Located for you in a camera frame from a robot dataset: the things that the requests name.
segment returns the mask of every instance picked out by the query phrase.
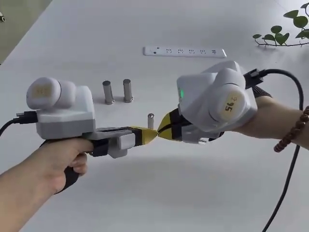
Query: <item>black strap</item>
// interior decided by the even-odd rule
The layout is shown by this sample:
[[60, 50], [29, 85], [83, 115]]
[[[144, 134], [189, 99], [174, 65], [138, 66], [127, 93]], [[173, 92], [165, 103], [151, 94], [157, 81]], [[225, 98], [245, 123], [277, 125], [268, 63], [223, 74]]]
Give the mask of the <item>black strap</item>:
[[55, 194], [58, 194], [62, 192], [63, 190], [66, 190], [71, 185], [75, 184], [75, 182], [78, 180], [78, 177], [79, 177], [79, 174], [76, 173], [72, 167], [66, 167], [66, 169], [64, 170], [64, 174], [66, 176], [66, 184], [61, 191]]
[[272, 96], [269, 93], [267, 93], [265, 90], [262, 90], [258, 86], [253, 86], [252, 87], [252, 91], [253, 91], [253, 94], [254, 94], [255, 98], [262, 97], [262, 96], [269, 96], [269, 97], [272, 98]]

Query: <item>finger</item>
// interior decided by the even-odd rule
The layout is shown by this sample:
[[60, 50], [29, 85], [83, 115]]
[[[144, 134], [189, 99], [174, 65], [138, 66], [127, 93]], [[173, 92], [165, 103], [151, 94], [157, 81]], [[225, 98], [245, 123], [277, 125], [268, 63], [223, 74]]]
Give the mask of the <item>finger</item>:
[[82, 153], [82, 154], [79, 154], [69, 166], [76, 167], [76, 166], [86, 164], [86, 162], [87, 162], [87, 154]]
[[78, 173], [80, 176], [84, 175], [87, 170], [88, 170], [88, 166], [86, 164], [84, 165], [80, 165], [80, 166], [76, 166], [73, 168], [73, 170]]
[[68, 147], [74, 148], [77, 154], [93, 150], [92, 143], [86, 139], [74, 138], [74, 139], [63, 140], [61, 142], [67, 145]]

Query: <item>hand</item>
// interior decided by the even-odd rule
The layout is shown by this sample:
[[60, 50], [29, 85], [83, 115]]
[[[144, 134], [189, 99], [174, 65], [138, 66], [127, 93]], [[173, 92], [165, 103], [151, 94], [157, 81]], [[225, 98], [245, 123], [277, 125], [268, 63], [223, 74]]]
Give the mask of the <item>hand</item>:
[[92, 143], [84, 139], [68, 139], [42, 147], [32, 153], [25, 162], [32, 166], [49, 182], [55, 193], [61, 191], [66, 183], [64, 170], [67, 166], [73, 167], [80, 176], [87, 171], [87, 155], [84, 152], [93, 149]]

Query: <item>bracelet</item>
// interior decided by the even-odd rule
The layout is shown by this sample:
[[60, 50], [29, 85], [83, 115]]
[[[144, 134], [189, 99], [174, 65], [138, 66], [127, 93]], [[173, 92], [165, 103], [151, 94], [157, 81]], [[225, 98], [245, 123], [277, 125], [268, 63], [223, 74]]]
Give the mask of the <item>bracelet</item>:
[[282, 140], [280, 140], [274, 147], [275, 152], [283, 151], [292, 140], [296, 139], [297, 136], [305, 128], [306, 123], [309, 121], [309, 106], [306, 107], [303, 114], [299, 117], [299, 120], [295, 123], [295, 126], [287, 133]]

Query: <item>white power strip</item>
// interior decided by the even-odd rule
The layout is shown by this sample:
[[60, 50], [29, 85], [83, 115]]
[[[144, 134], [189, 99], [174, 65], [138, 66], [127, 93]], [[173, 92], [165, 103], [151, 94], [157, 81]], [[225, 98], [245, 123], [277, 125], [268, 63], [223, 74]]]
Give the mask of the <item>white power strip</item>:
[[145, 56], [226, 58], [223, 49], [209, 48], [146, 46], [143, 48], [143, 53]]

